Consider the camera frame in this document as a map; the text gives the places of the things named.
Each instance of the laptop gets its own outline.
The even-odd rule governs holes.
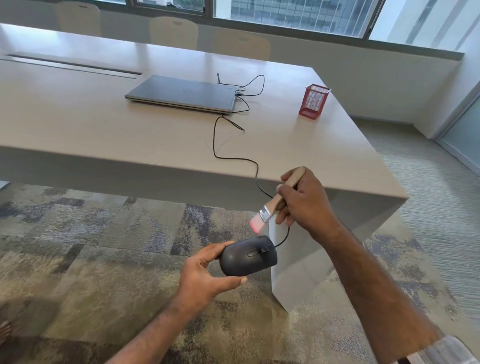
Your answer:
[[[125,95],[132,101],[227,114],[233,111],[238,87],[151,76]]]

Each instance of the table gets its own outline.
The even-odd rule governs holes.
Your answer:
[[[323,85],[312,68],[7,24],[0,58],[0,180],[258,211],[267,200],[255,166],[213,155],[216,115],[124,95],[152,74],[216,82],[219,73],[240,85],[264,74],[250,112],[232,116],[246,132],[219,121],[219,155],[256,160],[272,192],[283,172],[311,168],[360,241],[408,199],[333,94],[319,120],[298,115],[305,87]],[[274,243],[285,236],[285,226],[269,229]],[[331,270],[294,226],[278,248],[272,292],[291,311]]]

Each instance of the hand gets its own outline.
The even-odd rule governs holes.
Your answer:
[[[342,224],[336,218],[325,189],[313,172],[305,168],[305,174],[297,184],[297,190],[286,184],[277,187],[277,192],[283,197],[278,205],[280,211],[276,223],[286,220],[287,226],[296,221],[315,240],[324,239],[336,233]],[[281,178],[286,181],[295,169],[289,170]]]
[[[215,278],[208,273],[208,264],[217,258],[223,249],[233,241],[210,244],[189,257],[180,275],[180,284],[174,300],[196,316],[203,311],[221,292],[237,288],[247,277]]]

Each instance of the chair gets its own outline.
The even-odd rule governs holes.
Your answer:
[[[198,27],[190,20],[160,16],[150,20],[149,28],[152,44],[197,49]]]
[[[53,5],[60,31],[102,36],[100,10],[93,4],[78,1],[62,1]]]
[[[270,58],[270,42],[251,33],[217,29],[214,35],[213,52],[268,61]]]

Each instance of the computer mouse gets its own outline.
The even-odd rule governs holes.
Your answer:
[[[268,236],[254,236],[227,246],[220,254],[226,276],[247,276],[277,264],[276,249]]]

